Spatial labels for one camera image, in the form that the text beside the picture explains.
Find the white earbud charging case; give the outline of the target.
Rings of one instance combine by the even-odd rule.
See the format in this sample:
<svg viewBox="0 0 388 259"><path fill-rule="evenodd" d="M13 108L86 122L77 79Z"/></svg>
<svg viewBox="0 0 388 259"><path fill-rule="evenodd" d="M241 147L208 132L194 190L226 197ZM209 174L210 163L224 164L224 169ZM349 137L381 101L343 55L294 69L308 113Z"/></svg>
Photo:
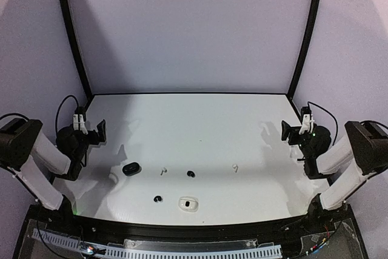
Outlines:
<svg viewBox="0 0 388 259"><path fill-rule="evenodd" d="M195 197L181 197L178 200L178 207L184 212L196 212L199 209L199 201Z"/></svg>

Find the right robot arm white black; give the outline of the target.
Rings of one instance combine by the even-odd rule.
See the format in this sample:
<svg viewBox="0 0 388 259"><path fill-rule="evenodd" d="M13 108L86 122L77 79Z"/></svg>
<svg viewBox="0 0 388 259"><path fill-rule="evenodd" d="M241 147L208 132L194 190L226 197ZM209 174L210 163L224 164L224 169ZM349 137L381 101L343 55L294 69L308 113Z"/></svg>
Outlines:
<svg viewBox="0 0 388 259"><path fill-rule="evenodd" d="M311 200L310 216L341 208L367 180L387 170L386 125L372 120L348 121L345 130L345 135L331 145L330 131L323 126L311 121L294 127L281 123L281 140L299 147L309 179L329 178L345 167L328 189Z"/></svg>

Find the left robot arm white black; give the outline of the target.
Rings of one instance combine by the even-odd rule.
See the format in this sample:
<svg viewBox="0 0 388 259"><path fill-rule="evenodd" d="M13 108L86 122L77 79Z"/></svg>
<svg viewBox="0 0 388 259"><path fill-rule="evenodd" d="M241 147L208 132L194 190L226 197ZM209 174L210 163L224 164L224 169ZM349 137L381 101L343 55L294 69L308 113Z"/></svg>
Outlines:
<svg viewBox="0 0 388 259"><path fill-rule="evenodd" d="M89 147L106 142L106 121L102 120L96 130L87 130L84 117L75 114L73 124L63 127L52 143L42 131L40 120L20 113L1 116L6 118L11 120L1 127L1 168L16 177L43 208L72 219L70 200L52 185L37 163L58 178L76 181L87 166Z"/></svg>

